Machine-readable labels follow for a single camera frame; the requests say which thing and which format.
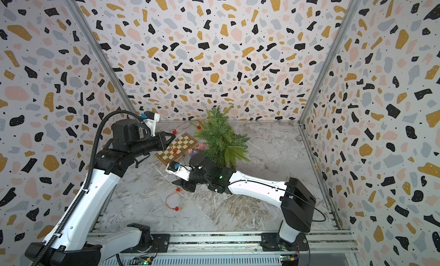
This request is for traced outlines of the small green christmas tree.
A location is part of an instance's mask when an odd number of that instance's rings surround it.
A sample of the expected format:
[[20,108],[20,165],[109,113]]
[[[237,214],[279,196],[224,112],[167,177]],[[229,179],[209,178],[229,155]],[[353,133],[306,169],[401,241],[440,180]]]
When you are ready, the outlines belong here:
[[247,142],[250,137],[238,134],[229,122],[232,107],[213,107],[199,123],[195,136],[206,145],[205,155],[219,167],[235,168],[237,162],[249,162]]

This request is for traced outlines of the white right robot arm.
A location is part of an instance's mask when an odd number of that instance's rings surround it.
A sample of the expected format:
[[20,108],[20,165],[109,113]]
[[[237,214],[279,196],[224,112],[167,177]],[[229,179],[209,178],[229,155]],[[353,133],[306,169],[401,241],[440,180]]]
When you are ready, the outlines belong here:
[[174,185],[193,193],[197,185],[206,185],[213,192],[248,196],[281,209],[284,219],[276,235],[262,234],[264,251],[299,251],[306,243],[316,206],[316,198],[296,178],[287,182],[269,181],[246,175],[229,167],[219,167],[203,153],[190,159],[189,165],[172,161],[167,172],[178,179]]

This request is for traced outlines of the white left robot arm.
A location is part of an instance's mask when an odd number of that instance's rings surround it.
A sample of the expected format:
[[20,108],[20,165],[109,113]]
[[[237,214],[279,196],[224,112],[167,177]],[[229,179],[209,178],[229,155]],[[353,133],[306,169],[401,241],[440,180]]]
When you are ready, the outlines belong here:
[[154,130],[156,118],[118,120],[111,126],[112,139],[101,151],[100,135],[92,147],[85,181],[57,225],[42,242],[31,243],[25,256],[34,266],[97,266],[104,260],[132,249],[140,253],[153,248],[150,227],[130,224],[120,232],[88,241],[89,231],[127,169],[152,152],[165,151],[175,134]]

